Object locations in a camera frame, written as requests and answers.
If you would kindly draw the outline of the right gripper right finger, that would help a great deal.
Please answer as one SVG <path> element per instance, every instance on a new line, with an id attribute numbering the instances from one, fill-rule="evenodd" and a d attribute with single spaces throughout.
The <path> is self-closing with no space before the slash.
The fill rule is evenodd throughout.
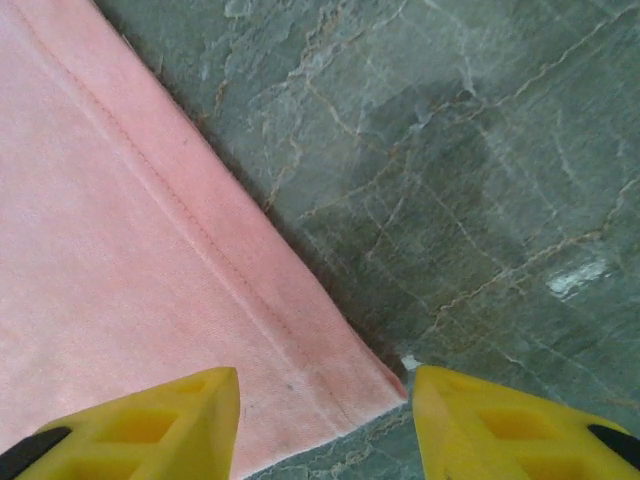
<path id="1" fill-rule="evenodd" d="M 636 479 L 639 440 L 538 396 L 421 366 L 412 412 L 428 479 Z"/>

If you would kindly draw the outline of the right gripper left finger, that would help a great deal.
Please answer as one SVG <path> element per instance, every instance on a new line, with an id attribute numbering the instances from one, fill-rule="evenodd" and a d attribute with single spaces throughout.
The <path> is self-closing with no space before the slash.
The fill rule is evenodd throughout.
<path id="1" fill-rule="evenodd" d="M 237 372 L 216 367 L 54 420 L 1 455 L 4 479 L 227 479 Z"/>

